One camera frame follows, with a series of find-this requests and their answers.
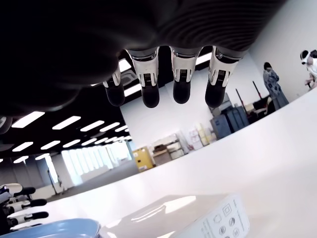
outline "woman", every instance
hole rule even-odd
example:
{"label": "woman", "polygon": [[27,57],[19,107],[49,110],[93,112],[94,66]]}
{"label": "woman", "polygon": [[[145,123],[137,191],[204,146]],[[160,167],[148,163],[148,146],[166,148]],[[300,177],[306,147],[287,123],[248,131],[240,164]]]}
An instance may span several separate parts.
{"label": "woman", "polygon": [[275,110],[277,111],[287,105],[288,100],[283,94],[281,86],[277,83],[279,81],[279,77],[268,62],[264,64],[263,79],[264,84],[273,100]]}

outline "white table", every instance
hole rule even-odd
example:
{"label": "white table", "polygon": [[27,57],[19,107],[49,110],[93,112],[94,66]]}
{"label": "white table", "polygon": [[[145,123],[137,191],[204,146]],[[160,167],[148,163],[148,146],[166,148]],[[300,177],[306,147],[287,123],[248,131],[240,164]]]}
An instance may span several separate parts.
{"label": "white table", "polygon": [[242,195],[249,237],[316,237],[317,90],[180,159],[29,211],[105,225],[170,194]]}

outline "fluorescent light panel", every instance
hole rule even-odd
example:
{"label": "fluorescent light panel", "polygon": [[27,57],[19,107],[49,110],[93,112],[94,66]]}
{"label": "fluorescent light panel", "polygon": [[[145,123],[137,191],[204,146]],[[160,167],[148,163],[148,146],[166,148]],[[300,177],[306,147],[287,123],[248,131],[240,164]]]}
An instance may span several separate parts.
{"label": "fluorescent light panel", "polygon": [[118,129],[114,130],[114,131],[115,131],[115,132],[119,132],[119,131],[122,131],[122,130],[124,130],[124,129],[126,129],[126,128],[128,128],[128,126],[127,126],[127,125],[124,125],[124,126],[118,128]]}
{"label": "fluorescent light panel", "polygon": [[96,140],[97,140],[97,138],[92,138],[92,139],[87,140],[86,142],[82,143],[81,145],[82,145],[82,146],[89,145],[90,143],[93,143],[93,142],[96,141]]}
{"label": "fluorescent light panel", "polygon": [[113,138],[110,138],[109,140],[106,140],[105,143],[109,143],[109,142],[112,142],[113,140],[115,140],[117,137],[113,137]]}
{"label": "fluorescent light panel", "polygon": [[109,139],[109,138],[106,137],[106,138],[104,138],[104,139],[98,140],[98,141],[95,142],[95,145],[98,145],[98,144],[100,144],[100,143],[102,143],[102,142],[104,142],[105,140],[108,140],[108,139]]}
{"label": "fluorescent light panel", "polygon": [[123,140],[123,138],[124,138],[124,136],[121,136],[121,137],[119,137],[119,138],[116,138],[115,140],[113,140],[114,142],[116,142],[116,141],[120,141],[120,140]]}
{"label": "fluorescent light panel", "polygon": [[36,157],[35,160],[44,159],[46,156],[50,156],[50,154],[49,154],[49,153],[46,153],[46,154],[40,155],[40,156]]}
{"label": "fluorescent light panel", "polygon": [[96,122],[94,122],[94,123],[92,123],[92,124],[90,124],[88,126],[85,126],[84,128],[81,128],[80,131],[88,131],[88,130],[91,130],[91,129],[101,125],[101,124],[104,124],[104,121],[103,120],[98,120],[98,121],[96,121]]}
{"label": "fluorescent light panel", "polygon": [[28,158],[28,156],[22,156],[19,159],[13,161],[15,164],[20,163],[22,161],[25,161]]}
{"label": "fluorescent light panel", "polygon": [[11,127],[14,128],[24,128],[28,124],[34,122],[37,118],[43,116],[45,113],[42,112],[32,112],[29,115],[17,120]]}
{"label": "fluorescent light panel", "polygon": [[140,91],[141,88],[142,88],[142,86],[140,84],[134,85],[131,88],[124,90],[124,96],[127,97],[131,94],[134,94],[134,93]]}
{"label": "fluorescent light panel", "polygon": [[52,141],[51,143],[49,143],[49,144],[47,144],[47,145],[45,145],[45,146],[42,146],[42,147],[41,147],[41,150],[50,149],[51,147],[53,147],[53,146],[55,146],[55,145],[57,145],[57,144],[59,144],[59,143],[60,143],[60,140],[54,140],[54,141]]}
{"label": "fluorescent light panel", "polygon": [[22,145],[19,145],[18,147],[14,148],[12,151],[13,152],[21,151],[29,147],[30,145],[33,145],[33,142],[24,142]]}
{"label": "fluorescent light panel", "polygon": [[131,65],[128,63],[126,59],[122,59],[119,61],[120,72],[124,72],[131,68]]}
{"label": "fluorescent light panel", "polygon": [[211,59],[211,55],[212,55],[212,52],[211,53],[208,53],[208,54],[205,54],[203,56],[199,56],[196,60],[196,65],[199,65],[200,63],[203,63],[203,62],[206,62],[206,61],[209,61]]}
{"label": "fluorescent light panel", "polygon": [[81,117],[77,117],[77,116],[72,116],[68,119],[66,119],[65,121],[62,121],[61,123],[53,126],[53,130],[61,130],[65,127],[67,127],[68,125],[74,123],[75,121],[78,121]]}
{"label": "fluorescent light panel", "polygon": [[105,132],[105,131],[107,131],[107,130],[110,130],[110,129],[112,129],[112,128],[118,126],[118,125],[120,125],[120,123],[118,123],[118,122],[112,123],[111,125],[107,125],[106,127],[101,128],[101,129],[100,129],[100,132]]}
{"label": "fluorescent light panel", "polygon": [[69,142],[69,143],[67,143],[67,144],[64,144],[64,145],[63,145],[63,148],[67,148],[67,147],[69,147],[69,146],[72,146],[72,145],[74,145],[74,144],[77,144],[79,141],[80,141],[80,139],[73,140],[73,141],[71,141],[71,142]]}

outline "black ceiling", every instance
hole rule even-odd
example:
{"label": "black ceiling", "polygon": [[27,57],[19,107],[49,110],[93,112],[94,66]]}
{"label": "black ceiling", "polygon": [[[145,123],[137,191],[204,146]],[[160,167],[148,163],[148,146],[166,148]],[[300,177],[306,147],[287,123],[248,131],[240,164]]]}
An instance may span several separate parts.
{"label": "black ceiling", "polygon": [[[205,47],[201,51],[201,55],[209,53],[211,47]],[[160,47],[159,50],[159,73],[158,73],[158,85],[164,86],[166,83],[173,81],[173,74],[171,71],[171,55],[169,47]],[[119,59],[126,59],[131,65],[132,60],[126,51],[121,52]],[[196,67],[196,70],[208,67],[209,62],[202,63]],[[125,86],[125,89],[138,84],[138,80],[134,80],[129,85]],[[130,102],[138,97],[141,97],[141,91],[136,92],[125,99],[125,103]],[[79,116],[80,120],[75,123],[61,129],[53,130],[52,127],[58,123],[68,119],[71,116]],[[91,129],[87,132],[81,132],[80,129],[98,120],[103,120],[104,124]],[[104,134],[99,130],[114,122],[119,122],[120,125],[106,131]],[[68,147],[67,149],[82,148],[81,143],[96,137],[102,139],[104,137],[112,138],[114,136],[128,136],[128,132],[115,132],[118,127],[125,125],[120,108],[112,106],[107,97],[106,91],[103,85],[97,85],[95,87],[85,88],[81,90],[74,102],[68,106],[62,108],[59,111],[47,112],[25,128],[10,128],[10,130],[3,135],[0,135],[0,158],[16,158],[24,155],[35,155],[42,153],[60,152],[64,148],[64,144],[71,142],[75,139],[81,141]],[[48,149],[41,150],[40,148],[54,140],[60,140],[61,142]],[[34,142],[33,145],[27,147],[20,152],[12,152],[12,149],[19,146],[24,142]],[[1,151],[5,144],[13,144],[9,149]]]}

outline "black fingertip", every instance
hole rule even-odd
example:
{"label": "black fingertip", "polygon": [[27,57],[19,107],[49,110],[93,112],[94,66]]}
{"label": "black fingertip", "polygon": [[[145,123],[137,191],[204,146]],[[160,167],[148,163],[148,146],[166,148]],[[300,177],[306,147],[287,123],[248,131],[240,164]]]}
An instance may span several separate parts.
{"label": "black fingertip", "polygon": [[190,97],[190,82],[177,82],[174,81],[173,97],[175,102],[184,104]]}
{"label": "black fingertip", "polygon": [[205,101],[210,108],[217,108],[221,105],[224,98],[226,88],[221,85],[212,86],[210,82],[207,83]]}
{"label": "black fingertip", "polygon": [[145,106],[155,108],[159,104],[158,85],[142,87],[142,98]]}
{"label": "black fingertip", "polygon": [[118,86],[106,88],[106,93],[111,105],[119,107],[124,103],[124,89],[121,83]]}
{"label": "black fingertip", "polygon": [[0,135],[5,134],[10,129],[11,124],[12,124],[12,117],[6,117],[4,124],[0,127]]}

